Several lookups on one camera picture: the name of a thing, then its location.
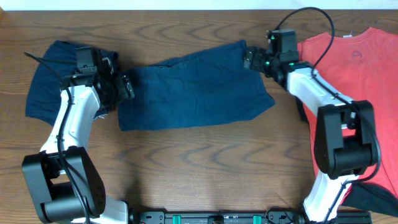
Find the navy blue shorts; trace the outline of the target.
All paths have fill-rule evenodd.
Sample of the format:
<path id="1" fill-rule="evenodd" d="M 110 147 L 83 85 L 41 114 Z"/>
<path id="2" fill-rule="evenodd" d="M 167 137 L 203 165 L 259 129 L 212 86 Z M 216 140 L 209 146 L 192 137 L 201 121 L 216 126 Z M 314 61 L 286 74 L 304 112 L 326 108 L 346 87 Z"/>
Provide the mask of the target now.
<path id="1" fill-rule="evenodd" d="M 122 131 L 252 120 L 275 104 L 260 73 L 243 66 L 246 42 L 222 45 L 125 72 L 135 97 L 118 106 Z"/>

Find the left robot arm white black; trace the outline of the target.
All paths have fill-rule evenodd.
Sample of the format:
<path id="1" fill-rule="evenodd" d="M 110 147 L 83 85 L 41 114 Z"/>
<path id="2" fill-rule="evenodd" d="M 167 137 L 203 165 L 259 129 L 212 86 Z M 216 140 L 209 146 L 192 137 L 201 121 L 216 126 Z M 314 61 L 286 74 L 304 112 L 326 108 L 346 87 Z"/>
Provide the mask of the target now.
<path id="1" fill-rule="evenodd" d="M 53 130 L 38 154 L 25 156 L 22 171 L 42 223 L 128 223 L 127 203 L 106 195 L 87 149 L 95 114 L 134 97 L 125 75 L 76 73 L 61 79 Z"/>

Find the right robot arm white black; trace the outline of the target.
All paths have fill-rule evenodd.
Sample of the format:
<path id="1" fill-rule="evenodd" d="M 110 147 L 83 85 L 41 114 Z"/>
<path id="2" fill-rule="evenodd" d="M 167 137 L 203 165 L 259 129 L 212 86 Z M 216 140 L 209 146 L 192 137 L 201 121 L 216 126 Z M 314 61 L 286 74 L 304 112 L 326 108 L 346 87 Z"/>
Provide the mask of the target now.
<path id="1" fill-rule="evenodd" d="M 380 166 L 372 104 L 341 94 L 313 65 L 300 61 L 296 50 L 249 47 L 243 62 L 244 67 L 273 78 L 316 116 L 313 155 L 318 174 L 296 222 L 336 221 L 348 189 L 372 178 L 362 177 L 368 167 Z"/>

